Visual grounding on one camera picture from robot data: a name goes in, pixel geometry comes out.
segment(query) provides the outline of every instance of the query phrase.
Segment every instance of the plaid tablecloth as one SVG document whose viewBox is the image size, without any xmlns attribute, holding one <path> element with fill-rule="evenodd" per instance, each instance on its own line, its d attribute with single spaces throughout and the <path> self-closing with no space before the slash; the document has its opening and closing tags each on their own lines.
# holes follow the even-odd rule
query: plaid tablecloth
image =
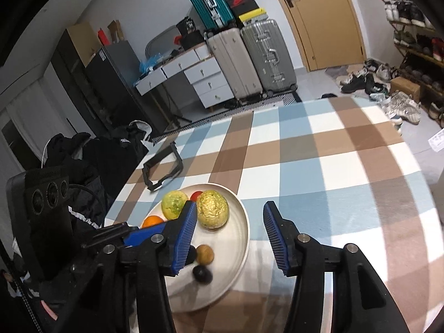
<svg viewBox="0 0 444 333">
<path fill-rule="evenodd" d="M 182 174 L 157 192 L 141 167 L 175 140 Z M 165 159 L 152 175 L 172 167 Z M 183 131 L 158 143 L 107 215 L 107 224 L 139 225 L 170 191 L 213 182 L 248 212 L 248 259 L 232 289 L 213 305 L 175 314 L 178 332 L 282 332 L 295 279 L 284 277 L 263 225 L 263 205 L 321 244 L 357 244 L 387 285 L 412 333 L 423 332 L 444 301 L 443 237 L 417 161 L 379 107 L 341 97 L 247 112 Z M 323 331 L 332 314 L 326 274 Z"/>
</svg>

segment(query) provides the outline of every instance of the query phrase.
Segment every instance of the camera lens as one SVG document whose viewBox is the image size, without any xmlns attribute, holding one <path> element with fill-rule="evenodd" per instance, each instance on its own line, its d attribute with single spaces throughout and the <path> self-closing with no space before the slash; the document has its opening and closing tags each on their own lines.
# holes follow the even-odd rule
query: camera lens
<svg viewBox="0 0 444 333">
<path fill-rule="evenodd" d="M 43 195 L 40 190 L 36 190 L 32 194 L 32 208 L 37 215 L 43 211 Z"/>
<path fill-rule="evenodd" d="M 66 198 L 66 193 L 68 192 L 68 184 L 65 180 L 62 181 L 62 184 L 60 185 L 60 194 L 62 194 L 62 198 Z"/>
<path fill-rule="evenodd" d="M 57 205 L 58 194 L 57 185 L 54 182 L 49 183 L 46 197 L 51 208 L 54 208 Z"/>
</svg>

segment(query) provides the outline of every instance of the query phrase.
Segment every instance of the yellow wrinkled fruit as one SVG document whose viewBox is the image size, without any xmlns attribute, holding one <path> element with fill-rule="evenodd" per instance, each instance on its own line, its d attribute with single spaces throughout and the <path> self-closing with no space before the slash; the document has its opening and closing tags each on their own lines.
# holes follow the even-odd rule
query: yellow wrinkled fruit
<svg viewBox="0 0 444 333">
<path fill-rule="evenodd" d="M 201 266 L 207 266 L 208 264 L 211 264 L 211 262 L 215 258 L 215 253 L 211 249 L 210 246 L 206 244 L 202 244 L 196 248 L 196 261 Z"/>
<path fill-rule="evenodd" d="M 161 204 L 165 218 L 168 220 L 177 219 L 187 200 L 188 196 L 181 191 L 173 190 L 166 193 L 162 198 Z"/>
<path fill-rule="evenodd" d="M 208 229 L 223 226 L 228 220 L 229 208 L 226 199 L 215 190 L 206 190 L 196 201 L 197 219 Z"/>
</svg>

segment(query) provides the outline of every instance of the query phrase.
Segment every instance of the metal screw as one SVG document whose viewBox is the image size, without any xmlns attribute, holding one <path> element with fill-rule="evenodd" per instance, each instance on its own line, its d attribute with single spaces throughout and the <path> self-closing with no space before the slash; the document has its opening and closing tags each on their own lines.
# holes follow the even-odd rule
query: metal screw
<svg viewBox="0 0 444 333">
<path fill-rule="evenodd" d="M 161 235 L 161 234 L 154 234 L 154 235 L 151 237 L 151 241 L 152 241 L 153 243 L 160 243 L 162 240 L 163 240 L 163 235 Z"/>
<path fill-rule="evenodd" d="M 114 249 L 114 245 L 108 244 L 107 246 L 104 246 L 104 253 L 111 254 L 112 252 L 114 252 Z"/>
<path fill-rule="evenodd" d="M 359 250 L 359 248 L 356 244 L 347 244 L 347 250 L 350 253 L 356 253 Z"/>
<path fill-rule="evenodd" d="M 310 235 L 308 234 L 299 234 L 297 236 L 297 239 L 301 242 L 301 243 L 308 243 L 310 241 Z"/>
</svg>

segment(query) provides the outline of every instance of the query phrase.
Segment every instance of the ceiling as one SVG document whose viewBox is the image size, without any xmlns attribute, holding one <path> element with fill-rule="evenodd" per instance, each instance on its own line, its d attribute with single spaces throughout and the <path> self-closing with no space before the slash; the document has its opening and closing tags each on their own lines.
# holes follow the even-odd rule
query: ceiling
<svg viewBox="0 0 444 333">
<path fill-rule="evenodd" d="M 0 67 L 0 110 L 43 76 L 64 29 L 77 22 L 91 0 L 48 0 Z"/>
</svg>

